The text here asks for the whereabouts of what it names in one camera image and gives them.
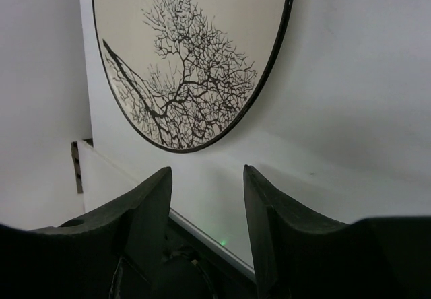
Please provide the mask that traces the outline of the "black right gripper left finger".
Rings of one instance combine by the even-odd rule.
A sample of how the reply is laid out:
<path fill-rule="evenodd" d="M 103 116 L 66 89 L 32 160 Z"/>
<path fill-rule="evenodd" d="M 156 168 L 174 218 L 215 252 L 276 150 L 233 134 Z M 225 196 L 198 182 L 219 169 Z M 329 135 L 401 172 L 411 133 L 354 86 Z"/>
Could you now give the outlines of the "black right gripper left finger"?
<path fill-rule="evenodd" d="M 170 211 L 165 167 L 57 227 L 1 227 L 2 298 L 149 298 Z"/>

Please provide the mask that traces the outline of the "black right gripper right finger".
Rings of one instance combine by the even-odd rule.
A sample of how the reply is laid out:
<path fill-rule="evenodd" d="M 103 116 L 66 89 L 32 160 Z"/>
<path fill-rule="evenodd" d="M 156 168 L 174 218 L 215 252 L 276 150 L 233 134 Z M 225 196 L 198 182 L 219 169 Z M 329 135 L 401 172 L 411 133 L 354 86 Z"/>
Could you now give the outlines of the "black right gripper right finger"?
<path fill-rule="evenodd" d="M 244 202 L 260 298 L 429 298 L 430 218 L 329 218 L 255 167 Z"/>

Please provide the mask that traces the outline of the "cream plate tree pattern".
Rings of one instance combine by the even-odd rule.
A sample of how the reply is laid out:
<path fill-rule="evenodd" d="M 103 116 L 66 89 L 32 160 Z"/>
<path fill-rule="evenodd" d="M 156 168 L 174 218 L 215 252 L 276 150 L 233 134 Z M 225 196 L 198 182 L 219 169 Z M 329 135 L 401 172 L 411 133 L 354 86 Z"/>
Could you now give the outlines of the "cream plate tree pattern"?
<path fill-rule="evenodd" d="M 196 152 L 253 105 L 294 0 L 91 0 L 109 90 L 154 147 Z"/>

